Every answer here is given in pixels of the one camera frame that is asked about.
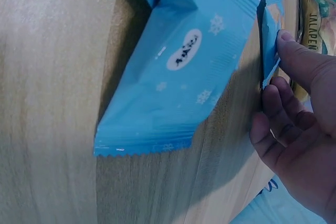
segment hand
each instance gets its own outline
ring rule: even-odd
[[[292,197],[336,223],[336,57],[305,48],[284,30],[277,42],[281,68],[311,95],[314,113],[276,77],[262,93],[264,112],[255,115],[250,139]]]

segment wooden table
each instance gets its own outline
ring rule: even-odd
[[[297,0],[285,8],[294,33]],[[192,148],[92,156],[149,14],[145,0],[0,0],[2,223],[228,223],[272,177],[247,138],[260,103],[257,23]]]

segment finger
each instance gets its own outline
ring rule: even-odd
[[[271,84],[278,88],[282,106],[295,126],[307,130],[316,123],[315,115],[307,111],[305,106],[294,96],[291,87],[284,78],[275,77]]]
[[[276,86],[267,86],[262,94],[264,113],[269,119],[272,132],[281,144],[288,146],[301,135],[302,130],[294,126],[288,117]]]
[[[286,30],[281,30],[277,39],[280,66],[291,79],[299,83],[308,93],[312,81],[332,60],[295,42]]]
[[[261,160],[276,173],[279,157],[285,147],[271,134],[268,118],[263,113],[255,115],[250,140]]]

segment snowflake pattern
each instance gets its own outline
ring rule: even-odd
[[[161,82],[160,84],[158,84],[156,86],[156,90],[158,92],[162,92],[163,90],[165,90],[167,88],[167,83],[166,82]]]
[[[174,149],[174,145],[173,144],[165,144],[163,147],[162,147],[162,150],[164,152],[170,152]]]
[[[223,17],[215,14],[215,17],[210,22],[209,33],[213,33],[216,36],[220,31],[224,30]]]
[[[218,100],[221,98],[221,94],[215,95],[214,97],[211,98],[211,104],[213,106],[216,106]]]
[[[198,103],[198,104],[204,104],[209,99],[210,95],[211,95],[211,91],[204,90],[202,93],[200,93],[197,96],[196,103]]]

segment fingernail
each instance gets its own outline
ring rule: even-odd
[[[284,41],[295,41],[293,36],[286,30],[280,30],[278,36]]]

